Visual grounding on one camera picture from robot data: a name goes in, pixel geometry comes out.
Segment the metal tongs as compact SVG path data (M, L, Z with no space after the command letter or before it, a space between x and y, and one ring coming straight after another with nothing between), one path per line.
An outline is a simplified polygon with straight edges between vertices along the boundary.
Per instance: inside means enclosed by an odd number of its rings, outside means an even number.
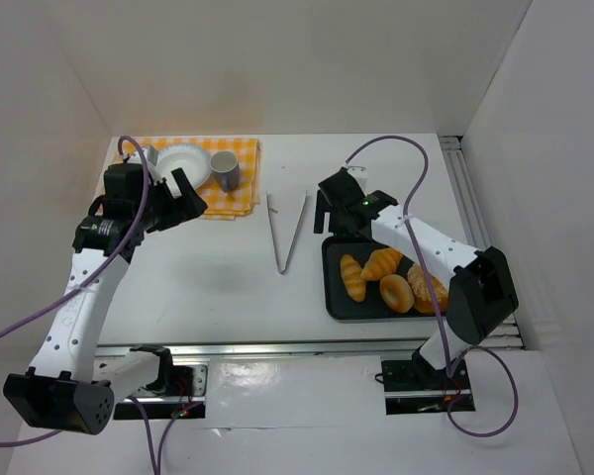
M308 191L304 188L291 188L265 195L272 253L276 271L280 276L287 273L293 259L308 199ZM270 208L278 213L269 212Z

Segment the orange croissant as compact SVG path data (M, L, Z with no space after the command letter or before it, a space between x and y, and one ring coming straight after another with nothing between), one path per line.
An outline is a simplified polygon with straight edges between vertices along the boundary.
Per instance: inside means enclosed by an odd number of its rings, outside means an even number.
M395 274L404 254L392 247L375 250L363 266L360 278L363 281L380 281L383 277Z

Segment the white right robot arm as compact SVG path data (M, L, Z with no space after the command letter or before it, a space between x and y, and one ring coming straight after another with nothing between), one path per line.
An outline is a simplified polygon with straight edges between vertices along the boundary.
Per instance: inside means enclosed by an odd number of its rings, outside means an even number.
M393 197L366 194L345 168L322 181L315 233L322 244L326 309L338 321L432 316L439 327L414 351L392 389L437 389L457 358L519 306L506 256L448 237L411 216Z

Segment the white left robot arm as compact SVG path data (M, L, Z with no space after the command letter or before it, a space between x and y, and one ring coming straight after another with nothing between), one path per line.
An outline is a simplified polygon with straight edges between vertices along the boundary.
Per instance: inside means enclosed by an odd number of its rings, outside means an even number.
M11 373L3 394L32 428L100 433L115 407L139 389L175 390L183 370L169 349L137 344L115 363L95 362L114 294L136 248L149 233L200 217L207 208L184 171L173 170L180 196L138 163L117 163L104 173L104 194L75 231L65 294L38 354L23 374Z

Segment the striped bread roll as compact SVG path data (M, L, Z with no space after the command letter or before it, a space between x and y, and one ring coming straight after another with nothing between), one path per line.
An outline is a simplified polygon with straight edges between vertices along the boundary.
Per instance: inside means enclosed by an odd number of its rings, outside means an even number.
M340 273L348 296L355 302L361 303L366 297L366 282L361 279L362 267L349 254L342 256Z

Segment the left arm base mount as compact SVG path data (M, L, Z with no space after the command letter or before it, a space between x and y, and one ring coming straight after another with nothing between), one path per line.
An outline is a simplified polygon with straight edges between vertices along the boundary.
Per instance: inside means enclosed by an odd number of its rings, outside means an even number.
M133 397L143 405L151 421L200 420L206 415L209 367L206 362L176 363L166 389L139 388Z

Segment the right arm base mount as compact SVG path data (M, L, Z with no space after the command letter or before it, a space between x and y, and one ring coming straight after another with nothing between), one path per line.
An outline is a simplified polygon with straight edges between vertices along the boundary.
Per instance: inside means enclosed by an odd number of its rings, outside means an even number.
M449 379L444 371L422 380L412 369L411 360L383 360L374 376L384 390L388 416L445 413L453 403L454 412L474 412L467 366L460 362Z

